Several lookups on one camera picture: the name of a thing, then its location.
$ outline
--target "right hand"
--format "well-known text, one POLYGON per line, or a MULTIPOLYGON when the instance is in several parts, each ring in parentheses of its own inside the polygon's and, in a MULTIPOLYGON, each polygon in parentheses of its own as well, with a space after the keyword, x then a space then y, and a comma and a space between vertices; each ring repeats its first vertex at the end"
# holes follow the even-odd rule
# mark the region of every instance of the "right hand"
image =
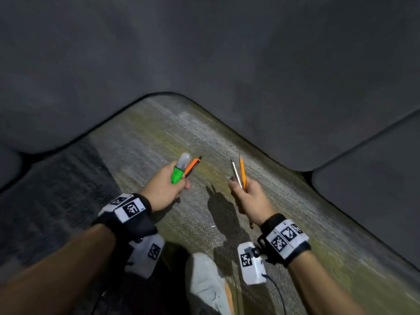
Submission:
POLYGON ((239 213, 246 214, 250 222, 261 226, 268 218, 276 214, 270 200, 255 180, 247 177, 247 192, 245 192, 232 177, 229 180, 229 188, 235 198, 239 213))

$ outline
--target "forearm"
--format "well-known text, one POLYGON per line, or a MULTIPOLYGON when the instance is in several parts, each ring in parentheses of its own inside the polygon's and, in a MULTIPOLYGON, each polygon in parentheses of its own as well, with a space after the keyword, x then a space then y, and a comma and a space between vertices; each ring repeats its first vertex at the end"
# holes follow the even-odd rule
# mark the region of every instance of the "forearm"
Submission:
POLYGON ((3 286, 0 292, 2 313, 67 312, 102 270, 115 244, 115 236, 104 225, 89 228, 3 286))
POLYGON ((364 314, 361 307, 338 286, 310 251, 297 256, 287 270, 309 314, 364 314))

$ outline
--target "white shoe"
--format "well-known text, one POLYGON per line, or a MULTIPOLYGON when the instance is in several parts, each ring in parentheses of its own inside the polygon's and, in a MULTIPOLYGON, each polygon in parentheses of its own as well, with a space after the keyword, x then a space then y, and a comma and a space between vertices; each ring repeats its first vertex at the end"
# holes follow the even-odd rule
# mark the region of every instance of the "white shoe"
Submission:
POLYGON ((225 279, 206 254, 195 253, 187 260, 185 284, 192 315, 232 315, 225 279))

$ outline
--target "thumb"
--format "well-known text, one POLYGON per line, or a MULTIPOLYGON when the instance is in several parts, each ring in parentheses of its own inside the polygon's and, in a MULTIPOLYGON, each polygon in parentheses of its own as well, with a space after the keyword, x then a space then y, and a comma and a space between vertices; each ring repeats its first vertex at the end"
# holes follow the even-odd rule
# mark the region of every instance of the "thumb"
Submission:
POLYGON ((241 186, 236 182, 229 180, 229 188, 232 190, 232 192, 240 199, 244 199, 247 195, 247 193, 241 188, 241 186))
POLYGON ((180 181, 178 181, 177 183, 173 184, 173 188, 176 191, 176 194, 180 193, 182 190, 184 190, 185 186, 186 186, 186 182, 188 180, 186 178, 182 178, 180 181))

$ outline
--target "gray carpet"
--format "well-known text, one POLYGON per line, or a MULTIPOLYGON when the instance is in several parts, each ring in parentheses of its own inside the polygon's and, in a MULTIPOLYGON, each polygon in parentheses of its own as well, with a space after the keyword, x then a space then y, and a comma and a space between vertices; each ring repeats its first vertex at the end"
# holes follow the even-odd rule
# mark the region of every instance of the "gray carpet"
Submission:
MULTIPOLYGON (((174 245, 214 258, 227 276, 236 314, 282 313, 280 299, 270 284, 246 286, 239 275, 236 247, 255 241, 259 232, 258 228, 249 229, 227 187, 231 175, 228 159, 237 158, 238 152, 244 157, 248 175, 260 181, 279 211, 309 234, 314 254, 367 314, 420 313, 417 270, 317 195, 299 174, 281 167, 179 96, 140 101, 86 138, 37 164, 0 196, 3 273, 5 268, 33 264, 62 246, 71 234, 88 227, 107 201, 120 191, 139 190, 156 169, 184 151, 204 158, 191 176, 191 190, 157 217, 161 220, 158 229, 174 245)), ((163 267, 161 272, 177 274, 171 268, 179 264, 177 255, 169 252, 163 260, 170 270, 163 267)), ((280 284, 288 313, 304 314, 284 268, 269 265, 266 269, 280 284)), ((138 285, 131 278, 124 283, 119 293, 127 293, 127 285, 138 285)), ((162 291, 159 279, 154 283, 162 291)), ((140 294, 138 291, 132 297, 142 300, 140 294)), ((161 297, 170 301, 170 295, 161 297)), ((87 292, 76 312, 89 313, 96 297, 97 286, 87 292)), ((121 299, 121 294, 108 301, 111 312, 140 311, 128 298, 121 299)))

